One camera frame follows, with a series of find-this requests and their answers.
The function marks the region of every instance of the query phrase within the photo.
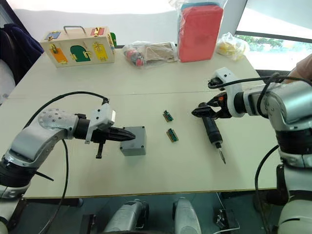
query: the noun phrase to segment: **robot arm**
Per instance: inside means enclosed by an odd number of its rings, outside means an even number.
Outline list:
[[[213,77],[209,82],[212,87],[237,80],[227,68],[217,70]],[[207,102],[209,106],[221,107],[220,111],[204,107],[196,108],[192,114],[215,118],[242,117],[245,113],[257,116],[257,102],[264,86],[245,91],[240,83],[226,86],[226,92]],[[312,168],[311,106],[311,86],[302,81],[271,83],[261,101],[261,111],[268,116],[276,132],[281,158],[293,167]]]
[[[257,103],[265,85],[242,90],[238,80],[227,68],[217,70],[208,86],[226,90],[207,102],[221,107],[215,112],[211,107],[196,108],[196,117],[230,118],[260,115]],[[277,199],[288,202],[281,214],[278,233],[297,230],[306,233],[312,229],[312,213],[301,211],[312,207],[312,89],[302,81],[290,84],[270,83],[260,100],[260,111],[266,115],[275,130],[282,164],[276,169]]]
[[[18,200],[30,186],[32,177],[42,175],[37,170],[58,141],[77,138],[84,139],[85,143],[99,143],[97,158],[101,158],[106,140],[134,139],[135,135],[131,132],[111,127],[115,115],[108,103],[94,110],[90,119],[82,114],[73,115],[53,108],[43,110],[24,128],[0,162],[0,225],[10,218],[10,211],[4,209],[9,200]]]

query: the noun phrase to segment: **red panel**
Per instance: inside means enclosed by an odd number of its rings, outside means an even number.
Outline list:
[[[91,31],[91,36],[94,36],[95,28],[92,29]],[[100,28],[98,31],[98,35],[103,35],[104,34],[104,28]]]
[[[223,9],[219,6],[193,6],[182,11],[179,31],[181,62],[211,59],[219,34]]]

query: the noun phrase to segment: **window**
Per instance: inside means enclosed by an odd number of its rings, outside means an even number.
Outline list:
[[[246,53],[251,65],[258,70],[292,70],[297,62],[312,54],[312,43],[235,35],[249,44]]]
[[[259,70],[292,70],[312,53],[311,0],[248,0],[236,37]]]

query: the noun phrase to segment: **yellow panel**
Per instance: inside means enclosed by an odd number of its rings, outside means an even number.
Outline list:
[[[92,44],[92,46],[93,46],[93,49],[97,55],[98,60],[106,61],[108,57],[107,57],[104,45],[95,42]]]

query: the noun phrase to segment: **plastic bag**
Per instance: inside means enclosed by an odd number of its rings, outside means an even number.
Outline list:
[[[211,59],[227,0],[169,0],[178,12],[181,62]]]
[[[138,68],[178,60],[176,46],[173,42],[149,43],[135,41],[132,44],[125,45],[122,50],[127,60]]]
[[[226,33],[218,40],[216,51],[237,61],[243,57],[246,51],[249,51],[249,45],[246,41],[233,37],[231,33]]]

